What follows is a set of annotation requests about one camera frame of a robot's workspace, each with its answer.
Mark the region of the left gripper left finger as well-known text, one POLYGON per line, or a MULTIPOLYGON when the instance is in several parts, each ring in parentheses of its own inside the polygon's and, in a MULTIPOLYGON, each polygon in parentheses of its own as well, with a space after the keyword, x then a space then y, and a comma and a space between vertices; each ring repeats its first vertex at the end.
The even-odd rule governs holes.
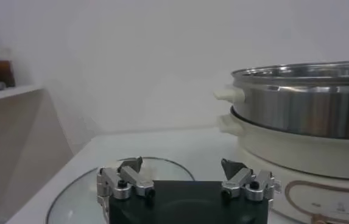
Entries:
POLYGON ((97 173, 97 195, 128 200, 132 192, 146 199, 154 198, 153 180, 140 174, 142 157, 126 159, 117 168, 101 167, 97 173))

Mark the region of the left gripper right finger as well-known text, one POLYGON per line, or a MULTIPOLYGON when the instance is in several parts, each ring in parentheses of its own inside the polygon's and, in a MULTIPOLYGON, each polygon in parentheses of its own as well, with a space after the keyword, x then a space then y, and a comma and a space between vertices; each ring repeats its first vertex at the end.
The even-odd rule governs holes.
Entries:
POLYGON ((275 177, 268 170, 261 170, 258 174, 244 163, 221 160, 226 181, 222 182, 221 196, 224 201, 244 196, 249 201, 273 201, 275 177))

